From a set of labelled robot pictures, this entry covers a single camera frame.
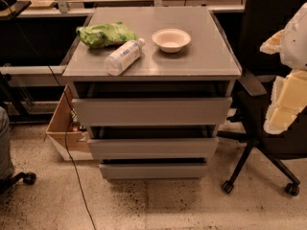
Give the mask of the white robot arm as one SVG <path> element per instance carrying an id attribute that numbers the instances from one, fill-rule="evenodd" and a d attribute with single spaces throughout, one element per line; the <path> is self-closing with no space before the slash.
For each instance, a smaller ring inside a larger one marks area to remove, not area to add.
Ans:
<path id="1" fill-rule="evenodd" d="M 263 125 L 267 133 L 280 134 L 307 106 L 307 3 L 283 30 L 260 46 L 260 51 L 269 55 L 278 53 L 281 63 L 292 69 L 285 78 L 275 78 Z"/>

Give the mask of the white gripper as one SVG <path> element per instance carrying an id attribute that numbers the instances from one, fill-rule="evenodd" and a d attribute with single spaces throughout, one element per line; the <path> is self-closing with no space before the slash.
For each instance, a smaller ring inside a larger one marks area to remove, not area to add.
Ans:
<path id="1" fill-rule="evenodd" d="M 271 104 L 263 125 L 268 134 L 286 131 L 307 106 L 307 3 L 304 3 L 283 30 L 260 46 L 262 53 L 280 52 L 280 60 L 293 70 L 286 78 L 277 77 L 272 86 Z"/>

